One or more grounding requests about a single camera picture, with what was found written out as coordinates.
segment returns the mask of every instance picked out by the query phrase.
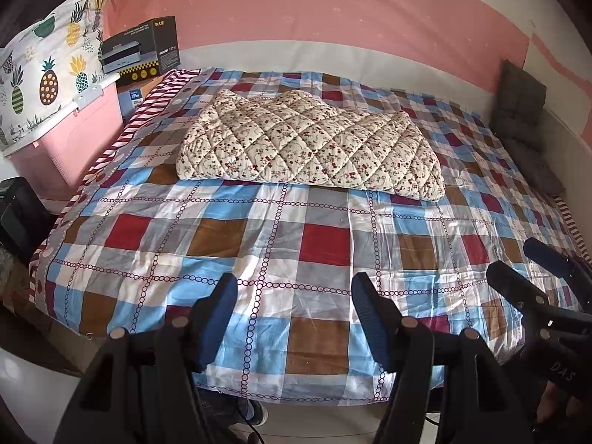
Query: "pineapple print pillow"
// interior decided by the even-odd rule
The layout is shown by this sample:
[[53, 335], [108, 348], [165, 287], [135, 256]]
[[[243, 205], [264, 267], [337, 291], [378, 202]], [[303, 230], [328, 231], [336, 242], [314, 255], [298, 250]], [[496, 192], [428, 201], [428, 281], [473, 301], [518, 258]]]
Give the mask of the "pineapple print pillow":
[[103, 77], [105, 1], [67, 0], [0, 50], [0, 149]]

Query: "bed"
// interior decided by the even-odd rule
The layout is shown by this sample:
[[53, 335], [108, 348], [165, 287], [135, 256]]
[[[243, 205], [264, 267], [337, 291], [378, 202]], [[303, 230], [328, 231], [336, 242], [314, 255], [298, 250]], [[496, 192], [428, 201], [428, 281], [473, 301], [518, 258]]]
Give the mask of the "bed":
[[[436, 152], [446, 196], [180, 181], [178, 147], [220, 88], [245, 97], [299, 88], [338, 107], [404, 110]], [[433, 329], [476, 329], [504, 361], [522, 328], [487, 286], [489, 262], [508, 263], [555, 305], [577, 305], [565, 282], [525, 258], [533, 236], [576, 252], [556, 203], [528, 187], [479, 115], [454, 103], [322, 73], [171, 71], [38, 250], [31, 299], [81, 334], [135, 333], [187, 314], [233, 272], [238, 302], [198, 385], [270, 402], [366, 404], [388, 399], [394, 376], [371, 357], [352, 276], [367, 272], [403, 314]], [[433, 385], [442, 379], [434, 368]]]

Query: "striped fabric edge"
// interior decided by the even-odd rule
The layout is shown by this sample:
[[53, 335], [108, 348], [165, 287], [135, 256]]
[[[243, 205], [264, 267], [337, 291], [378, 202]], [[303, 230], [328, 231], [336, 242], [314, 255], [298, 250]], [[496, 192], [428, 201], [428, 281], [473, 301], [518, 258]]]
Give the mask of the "striped fabric edge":
[[[171, 100], [187, 84], [187, 82], [190, 81], [192, 78], [199, 76], [200, 74], [201, 69], [190, 71], [170, 70], [165, 74], [162, 81], [154, 88], [152, 88], [148, 95], [146, 95], [146, 98], [137, 108], [134, 115], [131, 117], [129, 123], [125, 126], [117, 140], [111, 146], [105, 149], [103, 154], [101, 154], [101, 156], [97, 158], [94, 165], [88, 170], [87, 174], [82, 179], [80, 187], [61, 211], [61, 214], [53, 224], [51, 231], [53, 231], [60, 225], [61, 220], [64, 218], [66, 213], [75, 205], [76, 202], [78, 202], [78, 199], [82, 194], [84, 187], [89, 185], [95, 179], [95, 177], [101, 169], [103, 169], [104, 167], [109, 165], [111, 161], [113, 161], [113, 158], [115, 158], [115, 154], [117, 153], [117, 150], [123, 147], [125, 144], [129, 143], [133, 138], [135, 132], [139, 128], [146, 125], [154, 117], [160, 115], [167, 108]], [[39, 262], [39, 255], [46, 249], [46, 247], [47, 239], [45, 239], [39, 245], [39, 247], [33, 254], [33, 257], [31, 258], [31, 262], [29, 263], [29, 301], [33, 304], [35, 303], [35, 273]]]
[[557, 204], [559, 212], [561, 213], [561, 218], [563, 219], [563, 222], [565, 222], [565, 225], [567, 225], [567, 229], [569, 230], [569, 233], [573, 238], [573, 241], [578, 247], [579, 254], [586, 262], [592, 265], [592, 259], [590, 258], [590, 254], [588, 253], [588, 249], [586, 248], [586, 244], [584, 243], [584, 238], [582, 237], [582, 234], [579, 232], [578, 226], [575, 225], [574, 219], [571, 216], [571, 212], [569, 211], [569, 207], [567, 207], [567, 204], [563, 201], [561, 197], [554, 197], [554, 200]]

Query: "quilt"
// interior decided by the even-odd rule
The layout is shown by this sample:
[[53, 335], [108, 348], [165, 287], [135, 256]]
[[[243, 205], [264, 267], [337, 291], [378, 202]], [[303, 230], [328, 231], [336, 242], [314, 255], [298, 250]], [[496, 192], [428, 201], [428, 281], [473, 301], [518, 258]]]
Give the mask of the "quilt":
[[440, 162], [405, 112], [335, 108], [302, 90], [249, 100], [222, 88], [191, 125], [176, 167], [183, 180], [444, 195]]
[[[294, 89], [335, 108], [405, 111], [430, 143], [446, 185], [439, 202], [384, 192], [180, 181], [191, 122], [221, 88], [248, 98]], [[565, 282], [525, 258], [536, 237], [575, 251], [556, 204], [526, 184], [479, 115], [427, 94], [334, 75], [169, 73], [90, 170], [31, 263], [31, 299], [74, 331], [154, 329], [185, 315], [223, 272], [239, 298], [198, 385], [270, 402], [366, 404], [394, 376], [369, 352], [350, 296], [365, 271], [403, 314], [433, 329], [480, 332], [496, 357], [519, 347], [519, 315], [485, 280], [502, 260], [576, 308]], [[442, 382], [434, 368], [433, 384]]]

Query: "metal pin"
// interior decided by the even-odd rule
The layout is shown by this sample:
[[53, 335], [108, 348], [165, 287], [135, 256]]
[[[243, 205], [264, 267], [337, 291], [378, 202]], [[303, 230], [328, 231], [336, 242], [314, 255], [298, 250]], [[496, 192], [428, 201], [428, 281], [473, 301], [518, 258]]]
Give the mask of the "metal pin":
[[417, 327], [417, 319], [411, 316], [403, 317], [401, 319], [401, 325], [408, 329], [414, 329]]
[[125, 336], [125, 329], [123, 327], [116, 327], [111, 332], [109, 332], [109, 337], [112, 339], [120, 339]]
[[172, 322], [173, 327], [176, 327], [177, 329], [181, 329], [182, 327], [185, 327], [188, 323], [189, 323], [189, 319], [185, 316], [175, 317]]
[[464, 333], [468, 339], [477, 340], [479, 338], [479, 332], [477, 332], [475, 329], [465, 329]]

